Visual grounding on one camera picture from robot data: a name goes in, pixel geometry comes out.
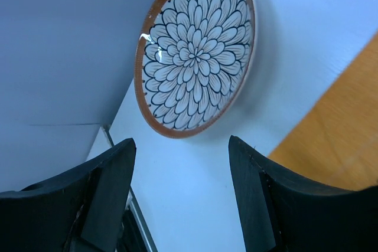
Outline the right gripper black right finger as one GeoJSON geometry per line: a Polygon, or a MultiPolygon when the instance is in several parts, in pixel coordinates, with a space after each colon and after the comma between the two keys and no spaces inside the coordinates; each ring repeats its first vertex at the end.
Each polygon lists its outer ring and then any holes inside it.
{"type": "Polygon", "coordinates": [[[322,184],[268,159],[237,136],[229,163],[247,251],[376,251],[377,187],[322,184]]]}

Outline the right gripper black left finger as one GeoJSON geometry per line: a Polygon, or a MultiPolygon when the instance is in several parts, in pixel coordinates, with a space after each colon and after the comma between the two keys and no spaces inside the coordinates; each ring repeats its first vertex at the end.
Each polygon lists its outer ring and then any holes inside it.
{"type": "Polygon", "coordinates": [[[1,193],[1,251],[115,251],[136,145],[99,156],[20,191],[1,193]]]}

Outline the yellow cartoon cloth napkin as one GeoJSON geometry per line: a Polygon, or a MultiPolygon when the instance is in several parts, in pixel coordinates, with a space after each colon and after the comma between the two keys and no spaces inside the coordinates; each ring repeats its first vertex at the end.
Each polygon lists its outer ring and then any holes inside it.
{"type": "Polygon", "coordinates": [[[323,184],[377,185],[376,36],[269,158],[323,184]]]}

